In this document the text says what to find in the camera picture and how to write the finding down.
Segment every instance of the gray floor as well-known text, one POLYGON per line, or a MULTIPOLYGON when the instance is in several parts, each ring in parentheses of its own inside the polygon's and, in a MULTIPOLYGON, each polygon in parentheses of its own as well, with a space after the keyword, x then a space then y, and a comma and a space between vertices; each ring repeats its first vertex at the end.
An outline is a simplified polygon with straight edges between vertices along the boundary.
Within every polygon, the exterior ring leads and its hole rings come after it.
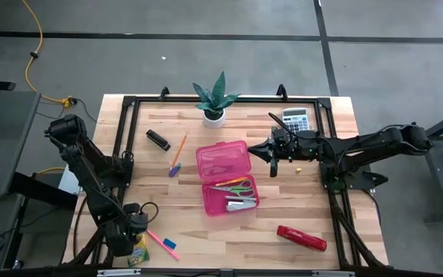
MULTIPOLYGON (((164 34, 318 35, 312 0, 32 0, 45 31, 164 34)), ((321 0, 328 35, 443 37, 443 1, 321 0)), ((0 0, 0 30, 35 31, 21 2, 0 0)), ((28 90, 24 69, 33 38, 0 38, 0 80, 28 90)), ((443 45, 331 43, 339 95, 351 96, 361 133, 391 123, 429 127, 443 118, 443 45)), ((31 78, 46 95, 83 99, 98 115, 105 93, 192 93, 225 70, 230 92, 330 95, 320 42, 46 39, 31 78)), ((57 115, 58 106, 39 111, 57 115)), ((73 112, 94 124, 81 106, 73 112)), ((37 117, 18 169, 62 166, 43 137, 50 120, 37 117)), ((443 272, 443 211, 423 158, 394 157, 372 166, 387 175, 377 199, 391 265, 443 272)))

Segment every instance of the wooden tabletop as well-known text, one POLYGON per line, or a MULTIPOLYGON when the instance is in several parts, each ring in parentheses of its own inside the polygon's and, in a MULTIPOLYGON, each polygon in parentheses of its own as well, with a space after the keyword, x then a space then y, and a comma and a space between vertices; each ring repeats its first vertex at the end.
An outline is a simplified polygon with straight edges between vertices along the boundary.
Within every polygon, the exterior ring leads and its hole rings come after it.
MULTIPOLYGON (((112 154, 123 96, 104 95, 103 98, 93 141, 106 155, 112 154)), ((357 135, 351 99, 334 97, 331 103, 338 137, 357 135)), ((169 238, 176 243, 175 251, 180 260, 174 260, 148 238, 150 261, 140 267, 338 269, 329 201, 321 188, 317 162, 280 161, 278 176, 270 178, 269 165, 250 155, 250 174, 255 178, 261 199, 259 207, 215 217, 206 215, 204 210, 196 149, 237 140, 244 140, 248 145, 261 143, 270 136, 271 126, 276 125, 268 112, 280 115, 282 109, 290 107, 308 108, 310 125, 316 128, 314 109, 303 104, 235 103, 228 108, 224 127, 215 130, 204 127, 202 112, 193 103, 141 104, 133 148, 135 167, 125 203, 153 201, 159 205, 160 213, 148 229, 161 239, 169 238), (149 140, 145 135, 149 129, 167 139, 171 149, 164 152, 149 140), (174 178, 169 178, 170 163, 185 133, 188 138, 178 158, 182 169, 174 178), (296 174, 296 168, 302 171, 296 174), (323 238, 328 242, 328 248, 325 252, 317 252, 278 237, 276 229, 279 225, 323 238)), ((128 112, 121 151, 126 144, 132 108, 128 112)), ((374 202, 362 191, 350 191, 349 194, 358 234, 375 256, 387 264, 374 202)), ((81 194, 72 227, 83 198, 84 194, 81 194)), ((152 215, 154 210, 148 209, 148 213, 152 215)), ((95 230, 95 223, 85 208, 78 227, 78 250, 95 230)), ((73 228, 69 232, 64 262, 72 259, 72 234, 73 228)), ((348 261, 351 261, 348 236, 344 235, 343 239, 348 261)), ((127 267, 126 258, 115 258, 114 267, 127 267)))

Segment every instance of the potted plant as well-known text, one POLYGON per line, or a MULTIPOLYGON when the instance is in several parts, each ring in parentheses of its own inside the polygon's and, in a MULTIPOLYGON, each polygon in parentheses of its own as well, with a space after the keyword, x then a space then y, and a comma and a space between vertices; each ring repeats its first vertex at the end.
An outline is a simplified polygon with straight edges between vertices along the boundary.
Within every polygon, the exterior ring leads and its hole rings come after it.
POLYGON ((192 83, 194 90, 198 93, 201 103, 196 107, 204 111, 204 123, 208 128, 221 128, 225 124, 227 117, 226 108, 229 107, 240 95, 225 96, 225 73, 222 72, 215 85, 213 91, 210 92, 206 88, 202 88, 196 83, 192 83))

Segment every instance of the cable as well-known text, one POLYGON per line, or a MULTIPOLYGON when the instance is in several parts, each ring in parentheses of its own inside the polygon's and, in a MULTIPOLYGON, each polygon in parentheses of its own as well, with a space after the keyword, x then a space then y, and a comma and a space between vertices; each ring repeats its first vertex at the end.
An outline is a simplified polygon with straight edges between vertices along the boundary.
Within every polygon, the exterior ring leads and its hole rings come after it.
POLYGON ((39 175, 39 174, 45 174, 45 173, 47 173, 47 172, 63 171, 63 170, 65 170, 65 168, 62 168, 62 167, 53 167, 53 168, 43 169, 43 170, 41 170, 41 171, 39 171, 39 172, 36 172, 35 174, 36 174, 36 175, 39 175))
POLYGON ((381 220, 381 211, 378 208, 378 203, 377 200, 375 200, 375 197, 366 189, 362 189, 363 192, 365 192, 368 196, 370 196, 370 198, 372 199, 372 201, 375 203, 375 209, 377 210, 377 217, 378 217, 378 224, 382 225, 382 220, 381 220))
MULTIPOLYGON (((32 15, 32 17, 35 20, 35 24, 37 24, 38 27, 38 46, 37 48, 33 51, 30 52, 30 60, 28 61, 27 67, 25 68, 25 80, 27 82, 27 85, 32 89, 32 91, 37 92, 37 89, 32 85, 32 83, 30 82, 30 78, 28 77, 28 73, 30 71, 30 67, 32 66, 32 64, 34 63, 34 60, 36 58, 38 58, 38 53, 41 50, 42 47, 42 43, 44 41, 44 35, 42 34, 42 27, 40 25, 40 22, 38 21, 37 16, 35 15, 34 11, 32 11, 32 9, 30 8, 30 6, 27 4, 27 2, 25 0, 22 0, 23 5, 25 5, 25 7, 28 9, 28 11, 30 12, 30 14, 32 15)), ((69 103, 69 99, 68 98, 64 98, 64 99, 56 99, 56 98, 52 98, 52 97, 48 97, 46 95, 42 95, 42 98, 50 101, 50 102, 57 102, 60 103, 61 105, 65 106, 65 107, 70 107, 71 104, 69 103)))
MULTIPOLYGON (((53 212, 55 212, 55 211, 57 211, 57 210, 59 210, 59 208, 54 208, 54 209, 50 210, 49 212, 46 212, 45 214, 36 217, 36 218, 35 218, 34 220, 32 220, 31 222, 29 222, 29 223, 27 223, 27 224, 24 224, 24 225, 20 225, 19 228, 28 227, 28 226, 30 226, 30 225, 36 223, 38 220, 40 220, 40 219, 46 217, 47 215, 52 214, 53 212)), ((5 235, 5 234, 7 234, 7 233, 9 233, 9 232, 11 232, 11 231, 17 229, 17 228, 18 228, 18 227, 14 227, 14 228, 11 228, 11 229, 9 229, 9 230, 6 230, 6 231, 4 231, 3 233, 1 233, 0 236, 5 235)))
POLYGON ((143 205, 141 206, 141 208, 139 208, 139 212, 140 212, 140 213, 143 213, 143 208, 144 208, 146 205, 153 205, 153 206, 156 208, 156 210, 157 210, 157 212, 155 213, 155 215, 153 215, 153 217, 151 217, 150 220, 148 220, 148 221, 145 223, 145 224, 148 224, 148 223, 152 222, 153 220, 155 220, 155 218, 157 217, 158 212, 160 211, 160 209, 158 208, 158 205, 156 205, 154 202, 146 202, 145 204, 143 204, 143 205))
POLYGON ((44 115, 44 114, 42 114, 42 113, 40 113, 40 112, 35 112, 35 113, 36 113, 37 115, 43 116, 43 117, 45 117, 45 118, 50 118, 50 119, 60 119, 60 118, 61 118, 61 115, 63 114, 63 112, 65 112, 65 107, 64 107, 64 106, 62 106, 62 110, 61 110, 61 112, 59 112, 59 115, 58 115, 57 117, 50 116, 50 115, 44 115))
POLYGON ((75 98, 75 97, 73 97, 73 99, 75 99, 75 100, 78 101, 78 102, 81 102, 81 103, 83 104, 83 107, 85 108, 86 115, 88 115, 88 117, 89 117, 91 120, 93 120, 95 123, 97 123, 97 119, 93 118, 93 116, 91 116, 90 113, 88 112, 88 109, 86 108, 86 104, 85 104, 85 102, 83 102, 83 100, 81 100, 80 98, 75 98))
POLYGON ((76 215, 75 230, 73 230, 73 258, 76 258, 76 255, 77 255, 76 253, 78 252, 77 246, 76 246, 76 237, 78 236, 77 235, 78 222, 80 221, 80 217, 82 216, 83 208, 85 207, 86 201, 87 201, 87 198, 85 196, 82 204, 80 205, 80 209, 78 210, 78 214, 76 215))

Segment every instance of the small yellow object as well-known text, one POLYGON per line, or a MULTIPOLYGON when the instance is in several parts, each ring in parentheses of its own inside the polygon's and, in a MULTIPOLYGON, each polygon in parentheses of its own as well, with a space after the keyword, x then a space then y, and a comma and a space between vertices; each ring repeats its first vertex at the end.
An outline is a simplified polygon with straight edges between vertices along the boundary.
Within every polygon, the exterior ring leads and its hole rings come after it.
POLYGON ((245 181, 245 180, 247 180, 247 178, 246 177, 242 177, 242 178, 233 179, 233 180, 230 180, 230 181, 227 181, 227 182, 221 182, 221 183, 215 184, 215 186, 229 185, 229 184, 233 184, 235 182, 242 182, 242 181, 245 181))
POLYGON ((72 98, 72 96, 68 96, 67 98, 61 99, 61 104, 65 107, 65 108, 71 108, 72 103, 70 98, 72 98))

